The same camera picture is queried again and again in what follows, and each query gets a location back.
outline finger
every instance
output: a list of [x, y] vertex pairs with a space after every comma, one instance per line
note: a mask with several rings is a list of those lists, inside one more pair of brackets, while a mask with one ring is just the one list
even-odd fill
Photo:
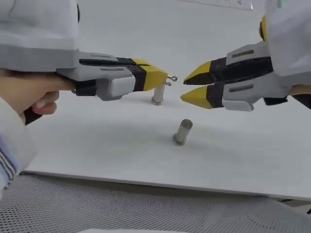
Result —
[[33, 108], [40, 109], [46, 104], [53, 103], [59, 98], [59, 91], [48, 92], [37, 103], [33, 105]]
[[57, 75], [48, 75], [48, 77], [44, 79], [43, 82], [47, 87], [47, 92], [70, 91], [74, 89], [73, 81]]
[[311, 94], [311, 85], [296, 85], [290, 91], [290, 96], [301, 95], [301, 94]]
[[54, 114], [57, 109], [56, 103], [48, 103], [43, 108], [33, 109], [33, 111], [40, 115], [51, 115]]
[[44, 89], [45, 92], [70, 91], [74, 89], [73, 81], [54, 73], [21, 73], [18, 77], [32, 81], [36, 79], [36, 85], [40, 86], [41, 90]]

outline white tabletop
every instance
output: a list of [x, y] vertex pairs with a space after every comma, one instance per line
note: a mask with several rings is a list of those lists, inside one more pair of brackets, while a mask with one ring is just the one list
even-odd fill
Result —
[[[201, 63], [259, 40], [257, 12], [176, 0], [81, 1], [82, 50], [138, 57], [176, 74], [163, 105], [153, 92], [119, 101], [62, 93], [57, 113], [29, 126], [38, 156], [28, 171], [199, 190], [311, 198], [311, 112], [286, 104], [251, 113], [180, 100]], [[172, 143], [193, 121], [184, 146]]]

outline gray mesh fabric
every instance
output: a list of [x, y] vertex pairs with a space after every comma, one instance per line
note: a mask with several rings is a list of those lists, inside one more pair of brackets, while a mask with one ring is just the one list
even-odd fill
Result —
[[1, 233], [146, 229], [189, 233], [311, 233], [308, 215], [268, 198], [19, 176], [0, 202]]

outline metal peg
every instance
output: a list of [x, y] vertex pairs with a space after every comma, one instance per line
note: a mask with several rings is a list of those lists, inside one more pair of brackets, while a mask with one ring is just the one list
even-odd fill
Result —
[[151, 98], [151, 101], [154, 105], [159, 106], [163, 103], [165, 86], [166, 83], [163, 83], [155, 88], [154, 96]]
[[193, 123], [189, 119], [184, 119], [178, 128], [177, 133], [173, 135], [173, 142], [177, 146], [182, 146], [186, 143], [187, 136], [192, 129]]

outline small screw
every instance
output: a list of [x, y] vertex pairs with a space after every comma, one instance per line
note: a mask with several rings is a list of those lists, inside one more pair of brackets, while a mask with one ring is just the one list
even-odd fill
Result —
[[167, 78], [172, 80], [173, 82], [176, 82], [178, 80], [177, 76], [175, 75], [174, 76], [168, 75]]

